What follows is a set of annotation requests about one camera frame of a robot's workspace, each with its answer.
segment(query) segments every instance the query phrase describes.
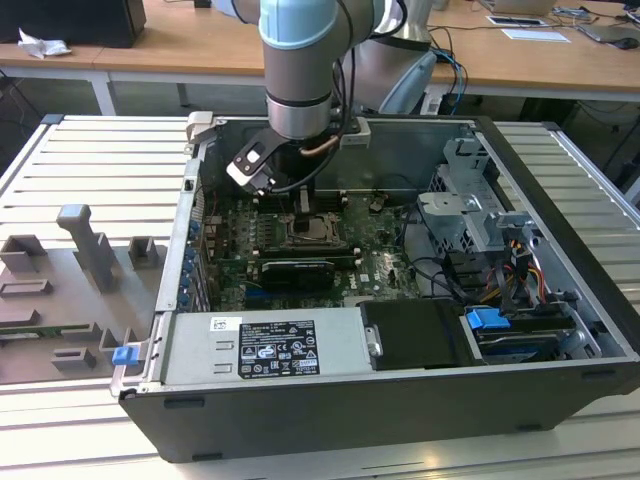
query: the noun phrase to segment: slatted metal table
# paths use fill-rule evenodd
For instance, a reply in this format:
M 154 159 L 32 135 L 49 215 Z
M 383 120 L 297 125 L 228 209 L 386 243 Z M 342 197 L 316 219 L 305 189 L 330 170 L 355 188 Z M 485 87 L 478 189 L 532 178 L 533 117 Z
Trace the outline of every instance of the slatted metal table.
M 184 118 L 67 116 L 57 126 L 41 126 L 0 179 L 0 241 L 27 232 L 37 234 L 47 248 L 68 247 L 70 240 L 55 225 L 55 215 L 64 203 L 86 202 L 92 205 L 93 221 L 113 244 L 128 242 L 132 232 L 166 242 L 188 158 L 183 154 L 185 124 Z M 637 211 L 562 133 L 540 124 L 498 126 L 627 297 L 639 305 Z M 501 182 L 518 207 L 515 191 Z M 0 387 L 2 477 L 640 477 L 640 390 L 599 400 L 549 432 L 171 465 L 158 457 L 110 396 L 108 382 Z
M 620 191 L 559 131 L 540 124 L 498 125 L 531 173 L 640 312 L 640 214 Z M 499 183 L 523 209 L 506 178 Z

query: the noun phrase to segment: crumpled paper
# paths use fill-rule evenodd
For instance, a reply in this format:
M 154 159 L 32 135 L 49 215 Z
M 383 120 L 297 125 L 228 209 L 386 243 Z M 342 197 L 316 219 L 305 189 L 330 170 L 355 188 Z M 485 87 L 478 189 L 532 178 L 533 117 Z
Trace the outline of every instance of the crumpled paper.
M 20 29 L 20 40 L 18 46 L 33 57 L 42 60 L 45 56 L 66 55 L 71 53 L 71 49 L 62 40 L 40 40 L 39 38 L 27 35 Z

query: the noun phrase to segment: paper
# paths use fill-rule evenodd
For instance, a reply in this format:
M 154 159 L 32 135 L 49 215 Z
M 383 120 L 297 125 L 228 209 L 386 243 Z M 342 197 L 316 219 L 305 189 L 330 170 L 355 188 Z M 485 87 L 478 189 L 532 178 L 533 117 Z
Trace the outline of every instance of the paper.
M 66 55 L 71 53 L 67 44 L 62 40 L 40 40 L 39 38 L 27 35 L 20 29 L 18 46 L 32 57 L 43 59 L 45 56 Z
M 538 32 L 531 29 L 527 30 L 514 30 L 510 28 L 503 28 L 504 34 L 511 40 L 534 40 L 536 42 L 562 42 L 571 43 L 564 35 L 558 32 Z

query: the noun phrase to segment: black plastic cover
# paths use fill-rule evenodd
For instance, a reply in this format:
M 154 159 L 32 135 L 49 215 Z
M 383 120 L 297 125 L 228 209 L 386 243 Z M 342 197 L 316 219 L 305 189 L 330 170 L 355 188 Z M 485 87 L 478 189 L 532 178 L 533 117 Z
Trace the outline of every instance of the black plastic cover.
M 365 327 L 377 329 L 382 344 L 382 356 L 371 358 L 374 370 L 473 365 L 462 312 L 452 300 L 373 301 L 360 310 Z

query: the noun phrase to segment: blue plastic tab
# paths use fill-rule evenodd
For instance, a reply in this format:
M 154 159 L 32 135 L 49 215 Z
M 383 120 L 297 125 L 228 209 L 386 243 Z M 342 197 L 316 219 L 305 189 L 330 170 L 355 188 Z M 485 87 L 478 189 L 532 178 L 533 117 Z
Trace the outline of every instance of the blue plastic tab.
M 467 320 L 473 330 L 511 327 L 509 320 L 500 316 L 497 308 L 474 308 L 467 313 Z
M 138 365 L 140 347 L 137 345 L 118 347 L 113 351 L 111 363 L 114 365 Z

